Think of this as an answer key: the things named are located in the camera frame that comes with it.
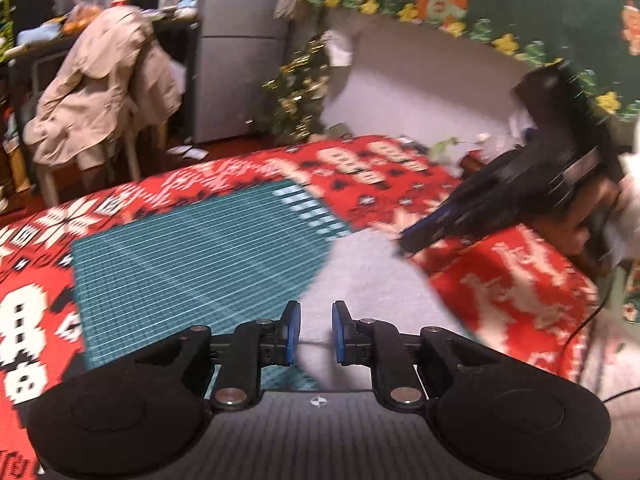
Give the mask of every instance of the gray ribbed surface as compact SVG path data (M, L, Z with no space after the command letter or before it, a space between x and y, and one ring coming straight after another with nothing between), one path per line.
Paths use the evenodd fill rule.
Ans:
M311 400L323 397L322 406ZM214 418L200 443L148 480L488 480L448 455L418 415L371 392L266 392Z

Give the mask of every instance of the christmas tablecloth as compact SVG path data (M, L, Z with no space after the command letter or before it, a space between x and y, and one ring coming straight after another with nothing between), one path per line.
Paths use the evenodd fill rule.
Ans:
M354 230L375 226L391 237L435 209L457 184L393 139L368 136L198 164L94 193L3 228L0 479L38 475L25 430L29 408L44 390L84 370L73 241L282 178L322 197ZM594 286L533 232L519 226L472 246L443 241L414 260L481 341L577 377L586 336L574 339L560 367L559 349L596 301Z

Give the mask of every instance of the silver screw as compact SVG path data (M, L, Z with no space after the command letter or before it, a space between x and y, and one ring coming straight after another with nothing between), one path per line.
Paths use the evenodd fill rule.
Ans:
M422 398L422 392L408 386L401 386L391 390L391 398L403 404L412 404Z
M216 391L216 400L220 404L226 404L227 406L234 406L240 404L246 399L246 393L240 388L222 388Z

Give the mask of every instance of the human hand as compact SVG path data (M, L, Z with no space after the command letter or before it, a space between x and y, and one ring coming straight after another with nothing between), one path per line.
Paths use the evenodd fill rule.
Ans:
M632 195L632 181L625 177L616 184L604 177L594 177L582 186L561 217L538 216L527 224L565 256L581 254L590 233L583 222L598 206L626 208Z

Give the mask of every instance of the gray refrigerator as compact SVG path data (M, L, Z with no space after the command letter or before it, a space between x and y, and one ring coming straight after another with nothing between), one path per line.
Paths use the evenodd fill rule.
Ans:
M193 142L247 133L263 101L262 84L283 63L287 21L278 0L198 0L203 21L195 77Z

